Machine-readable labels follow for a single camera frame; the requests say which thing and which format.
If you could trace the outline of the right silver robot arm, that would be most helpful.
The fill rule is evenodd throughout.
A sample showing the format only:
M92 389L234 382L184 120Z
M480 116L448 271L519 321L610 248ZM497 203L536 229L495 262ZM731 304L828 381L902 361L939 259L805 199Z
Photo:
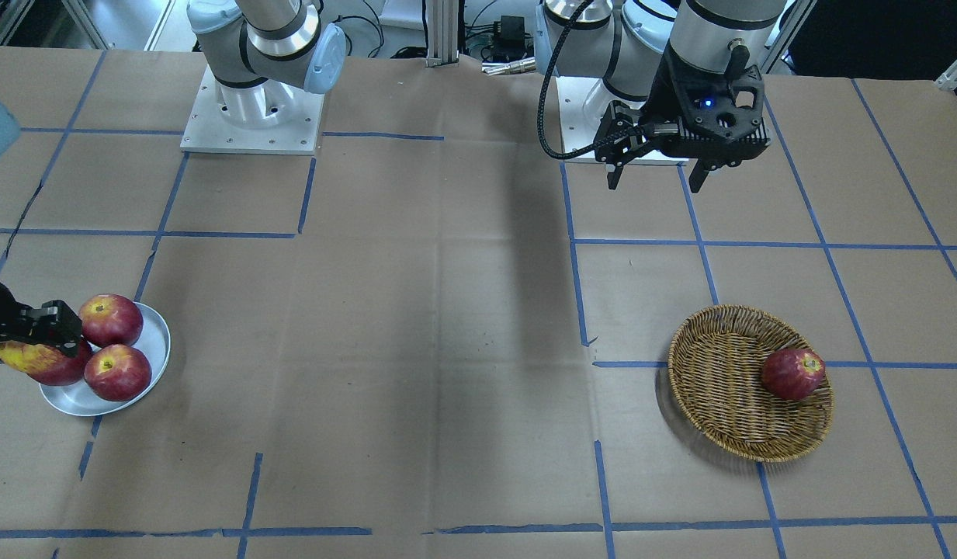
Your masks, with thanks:
M207 60L180 148L208 155L314 155L324 95L346 57L317 1L188 1ZM0 156L21 128L0 102ZM81 321L62 300L29 307L0 283L0 342L78 354Z

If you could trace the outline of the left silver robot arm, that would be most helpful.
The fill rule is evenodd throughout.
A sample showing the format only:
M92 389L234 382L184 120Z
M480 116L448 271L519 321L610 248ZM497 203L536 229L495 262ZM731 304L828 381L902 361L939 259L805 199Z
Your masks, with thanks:
M694 163L688 187L761 156L770 145L758 57L783 1L542 1L534 35L543 77L537 137L557 160L582 155L615 189L652 152ZM552 77L594 78L612 97L587 145L555 150L543 110Z

